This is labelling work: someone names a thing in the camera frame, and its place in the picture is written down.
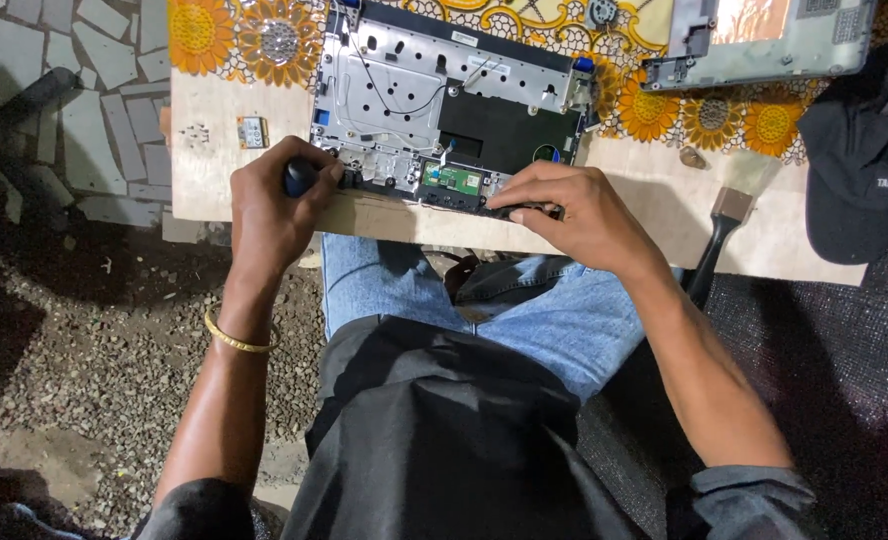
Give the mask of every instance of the black shirt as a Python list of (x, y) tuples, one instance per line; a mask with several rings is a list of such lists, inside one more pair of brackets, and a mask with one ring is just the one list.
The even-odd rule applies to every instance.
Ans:
[[(320, 372), (282, 538), (646, 538), (575, 450), (578, 398), (529, 358), (372, 316), (334, 334)], [(709, 537), (814, 535), (789, 470), (716, 467), (691, 487)], [(139, 539), (253, 535), (246, 495), (207, 479), (173, 490)]]

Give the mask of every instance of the baseball cap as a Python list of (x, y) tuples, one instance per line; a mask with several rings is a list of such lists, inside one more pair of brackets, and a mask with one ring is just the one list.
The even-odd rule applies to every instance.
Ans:
[(810, 246), (830, 263), (876, 261), (888, 249), (888, 43), (831, 82), (797, 127), (810, 163)]

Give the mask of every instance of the gravel ground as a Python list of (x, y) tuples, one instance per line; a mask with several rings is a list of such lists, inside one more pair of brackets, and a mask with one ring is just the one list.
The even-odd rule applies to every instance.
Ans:
[[(81, 289), (75, 298), (0, 267), (0, 433), (71, 431), (95, 443), (93, 497), (42, 508), (54, 525), (92, 537), (129, 534), (150, 510), (209, 342), (204, 308), (221, 298), (229, 265), (226, 248), (162, 244), (155, 232), (127, 235), (123, 247), (97, 249), (99, 238), (84, 244), (80, 264), (107, 258), (109, 273), (68, 263)], [(71, 251), (79, 250), (81, 242)], [(98, 289), (113, 289), (120, 303), (89, 300), (103, 297), (87, 291), (101, 280), (115, 280)], [(302, 440), (317, 411), (325, 344), (318, 270), (288, 271), (274, 321), (283, 345), (271, 357), (265, 439), (281, 444)], [(277, 480), (299, 483), (302, 473)]]

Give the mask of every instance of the person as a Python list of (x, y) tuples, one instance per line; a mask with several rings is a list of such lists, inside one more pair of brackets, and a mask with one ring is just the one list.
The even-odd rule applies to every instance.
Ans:
[[(297, 156), (320, 174), (289, 199)], [(233, 264), (139, 540), (255, 536), (274, 298), (342, 173), (290, 136), (232, 175)], [(575, 418), (644, 335), (707, 466), (691, 481), (707, 537), (814, 537), (774, 418), (605, 175), (538, 161), (487, 205), (524, 202), (563, 207), (510, 217), (567, 256), (477, 267), (454, 298), (475, 322), (417, 246), (324, 235), (321, 408), (282, 538), (642, 537), (576, 452)]]

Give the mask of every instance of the table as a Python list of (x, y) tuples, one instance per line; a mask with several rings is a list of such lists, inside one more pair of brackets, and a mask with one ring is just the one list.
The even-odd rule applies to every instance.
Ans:
[[(708, 213), (718, 175), (733, 148), (749, 148), (785, 166), (736, 230), (716, 271), (788, 280), (858, 285), (866, 265), (820, 259), (804, 226), (807, 162), (795, 122), (826, 87), (796, 80), (648, 94), (639, 91), (641, 58), (661, 54), (672, 0), (618, 3), (606, 31), (582, 24), (584, 3), (570, 0), (391, 0), (403, 9), (566, 55), (594, 59), (603, 123), (585, 136), (578, 161), (603, 170), (671, 264), (694, 267), (710, 236)], [(236, 118), (264, 117), (272, 141), (306, 138), (313, 98), (306, 88), (323, 28), (321, 0), (169, 0), (171, 31), (172, 177), (174, 215), (230, 220), (230, 173), (260, 151), (241, 150)], [(256, 47), (256, 20), (289, 21), (304, 36), (290, 64), (277, 67)], [(879, 6), (875, 41), (888, 40), (888, 2)], [(680, 163), (678, 149), (699, 149), (711, 168)], [(364, 194), (335, 197), (322, 231), (423, 244), (556, 253), (512, 223)]]

